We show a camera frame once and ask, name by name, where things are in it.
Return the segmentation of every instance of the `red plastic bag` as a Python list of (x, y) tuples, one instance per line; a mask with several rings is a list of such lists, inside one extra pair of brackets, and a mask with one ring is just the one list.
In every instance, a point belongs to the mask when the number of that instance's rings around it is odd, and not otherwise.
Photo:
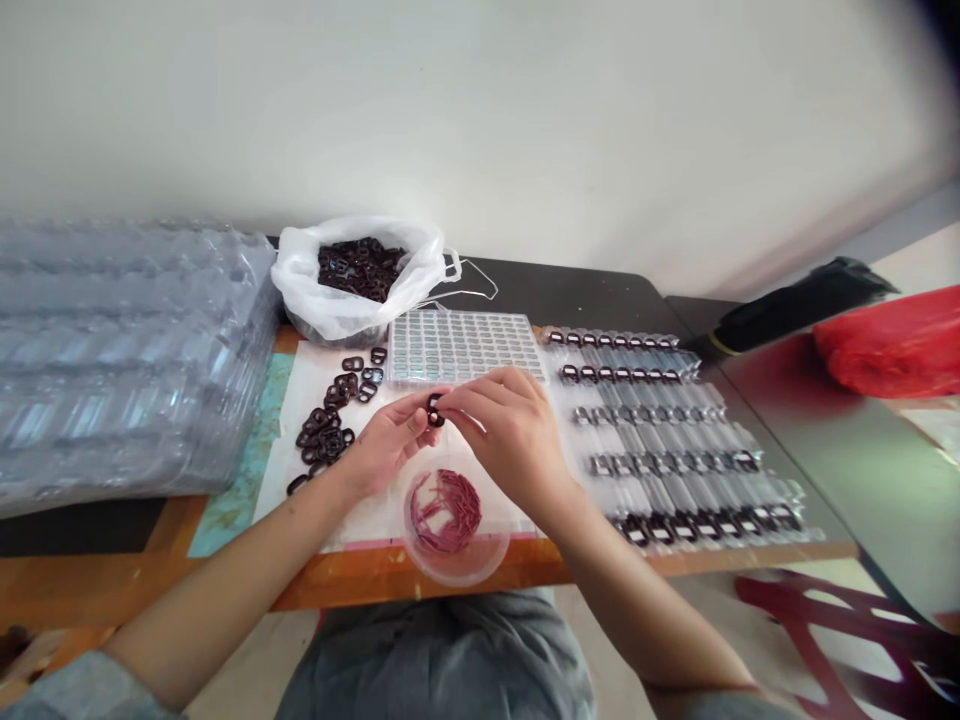
[(960, 393), (960, 285), (854, 310), (813, 336), (830, 374), (861, 395)]

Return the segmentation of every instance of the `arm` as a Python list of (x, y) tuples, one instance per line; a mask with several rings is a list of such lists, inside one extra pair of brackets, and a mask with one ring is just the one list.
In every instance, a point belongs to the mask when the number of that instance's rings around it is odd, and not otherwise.
[(124, 625), (102, 651), (171, 710), (182, 710), (270, 609), (343, 518), (438, 431), (431, 390), (381, 408), (336, 465), (307, 483)]
[(733, 648), (647, 565), (570, 476), (546, 394), (530, 375), (496, 370), (445, 395), (437, 409), (463, 433), (507, 496), (554, 541), (658, 712), (675, 710), (678, 699), (702, 691), (756, 690)]

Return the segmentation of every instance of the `plastic bag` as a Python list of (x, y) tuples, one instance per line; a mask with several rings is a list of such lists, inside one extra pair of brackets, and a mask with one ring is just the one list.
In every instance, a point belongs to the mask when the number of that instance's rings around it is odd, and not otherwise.
[[(409, 254), (384, 303), (320, 285), (321, 246), (374, 237), (384, 247)], [(438, 283), (460, 279), (460, 257), (446, 275), (443, 233), (429, 223), (396, 217), (342, 217), (310, 228), (286, 228), (280, 234), (277, 262), (270, 271), (283, 294), (287, 315), (297, 330), (319, 345), (370, 347), (383, 341), (388, 324), (423, 302)]]
[(830, 374), (861, 395), (960, 393), (960, 285), (855, 310), (813, 336)]

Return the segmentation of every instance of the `gray pants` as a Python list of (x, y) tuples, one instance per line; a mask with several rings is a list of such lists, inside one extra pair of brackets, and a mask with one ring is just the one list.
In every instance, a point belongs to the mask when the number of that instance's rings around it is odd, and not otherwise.
[(592, 718), (551, 589), (331, 611), (278, 718)]

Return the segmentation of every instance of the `floor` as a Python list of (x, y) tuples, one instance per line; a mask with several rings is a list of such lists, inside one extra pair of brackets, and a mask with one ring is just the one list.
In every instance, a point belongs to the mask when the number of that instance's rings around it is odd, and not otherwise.
[[(855, 560), (803, 563), (790, 568), (844, 587), (880, 593)], [(798, 706), (792, 700), (793, 693), (811, 699), (822, 697), (786, 634), (762, 612), (735, 600), (731, 581), (729, 575), (715, 574), (678, 578), (672, 584), (724, 634), (771, 695), (795, 709)], [(587, 657), (600, 718), (652, 718), (640, 683), (600, 630), (579, 590), (573, 585), (558, 587), (556, 603)], [(315, 611), (266, 616), (190, 705), (189, 716), (193, 720), (272, 718), (287, 681), (313, 636), (317, 616)], [(847, 647), (840, 652), (863, 658), (873, 651), (869, 647)], [(881, 674), (886, 670), (883, 660), (881, 656), (873, 657)], [(867, 710), (878, 720), (890, 717)]]

